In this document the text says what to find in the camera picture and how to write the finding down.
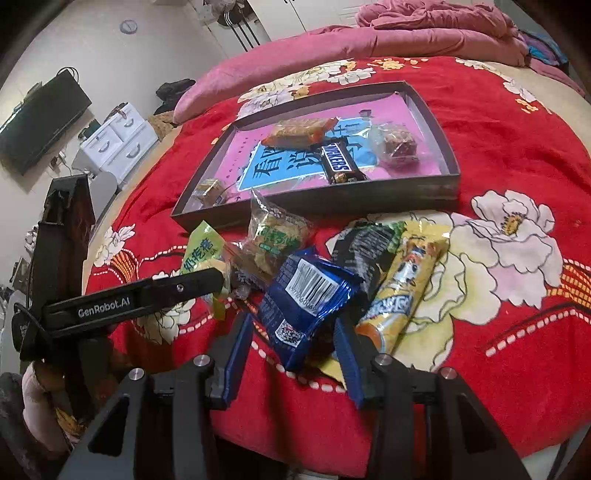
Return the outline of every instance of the black snack package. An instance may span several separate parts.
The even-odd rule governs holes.
[[[331,138],[314,147],[320,152],[322,167],[330,184],[367,180],[347,151],[346,137]]]
[[[400,244],[405,223],[381,225],[366,220],[343,231],[331,261],[363,278],[359,296],[362,308],[369,307],[382,283]]]

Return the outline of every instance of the white drawer unit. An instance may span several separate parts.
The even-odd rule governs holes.
[[[144,119],[130,103],[125,105],[121,111],[125,114],[125,117],[120,113],[116,113],[114,119],[111,120],[111,128],[117,132],[117,135],[122,140],[127,140],[144,123]]]
[[[152,126],[148,122],[143,122],[119,153],[105,162],[100,169],[110,171],[117,178],[117,182],[121,183],[157,140],[158,136]]]
[[[116,113],[109,118],[82,143],[75,159],[81,167],[95,174],[111,172],[119,184],[158,141],[152,126],[133,105],[127,104],[122,110],[125,117]]]
[[[82,144],[82,148],[92,163],[100,168],[109,157],[120,149],[121,145],[123,145],[123,141],[109,125],[105,125],[104,128],[98,129],[91,138],[86,140]]]

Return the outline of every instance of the snickers bar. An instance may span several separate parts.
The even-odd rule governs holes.
[[[347,151],[347,144],[347,139],[341,137],[328,140],[317,147],[330,184],[367,180]]]

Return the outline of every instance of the white wall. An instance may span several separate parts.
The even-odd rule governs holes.
[[[75,0],[27,48],[0,90],[0,124],[38,81],[48,82],[64,66],[80,73],[92,105],[51,149],[65,148],[72,163],[78,132],[94,117],[102,122],[120,102],[132,103],[144,118],[161,105],[154,92],[164,82],[197,79],[223,60],[211,35],[188,6],[153,5],[149,0]],[[119,31],[133,19],[135,35]],[[0,283],[7,284],[22,254],[24,236],[39,220],[51,178],[47,155],[25,176],[0,166]],[[60,175],[69,174],[63,166]]]

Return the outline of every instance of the plastic wrapper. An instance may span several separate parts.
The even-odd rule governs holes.
[[[258,312],[286,369],[302,367],[316,329],[355,295],[362,281],[320,258],[314,247],[287,258]]]
[[[205,179],[195,187],[191,197],[200,201],[205,207],[213,207],[225,201],[223,183],[218,179]]]
[[[392,354],[449,244],[450,228],[428,222],[407,222],[401,245],[369,310],[355,331],[366,335],[380,353]]]
[[[232,264],[268,286],[284,260],[302,249],[311,233],[312,225],[305,218],[267,201],[253,189],[248,237],[227,245],[226,251]]]
[[[372,125],[368,132],[372,150],[380,162],[404,167],[418,162],[417,140],[403,125]]]
[[[404,229],[404,222],[388,226],[360,220],[335,243],[332,262],[363,278],[359,295],[364,309],[392,265]]]
[[[331,139],[314,146],[320,152],[322,168],[329,184],[367,180],[347,150],[346,137]]]
[[[320,143],[328,130],[338,123],[336,118],[293,118],[273,126],[261,143],[265,147],[306,150]]]
[[[189,237],[189,244],[181,265],[181,274],[216,268],[224,275],[222,291],[202,297],[216,320],[225,320],[226,307],[223,299],[230,293],[232,268],[222,256],[225,243],[225,240],[207,222],[201,222]]]

